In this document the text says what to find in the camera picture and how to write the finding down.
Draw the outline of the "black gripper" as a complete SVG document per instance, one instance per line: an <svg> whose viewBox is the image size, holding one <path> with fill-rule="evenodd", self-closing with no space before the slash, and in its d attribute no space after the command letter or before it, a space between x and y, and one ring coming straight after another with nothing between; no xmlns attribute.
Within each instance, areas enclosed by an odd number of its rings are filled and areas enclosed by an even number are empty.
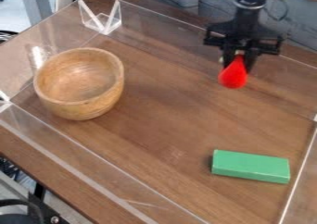
<svg viewBox="0 0 317 224"><path fill-rule="evenodd" d="M207 26L203 44L223 51L223 68L233 62L237 51L245 52L246 72L251 71L258 54L280 54L285 37L260 23L262 9L264 6L238 5L231 20Z"/></svg>

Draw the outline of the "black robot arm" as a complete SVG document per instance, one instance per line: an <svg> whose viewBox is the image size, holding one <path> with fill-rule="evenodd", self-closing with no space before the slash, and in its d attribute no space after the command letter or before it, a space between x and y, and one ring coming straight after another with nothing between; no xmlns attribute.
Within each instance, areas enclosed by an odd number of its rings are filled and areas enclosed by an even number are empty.
<svg viewBox="0 0 317 224"><path fill-rule="evenodd" d="M203 44L222 50L225 68L235 53L242 51L242 63L250 72L261 55L280 55L285 36L260 23L266 0L233 0L233 3L237 8L234 18L209 24Z"/></svg>

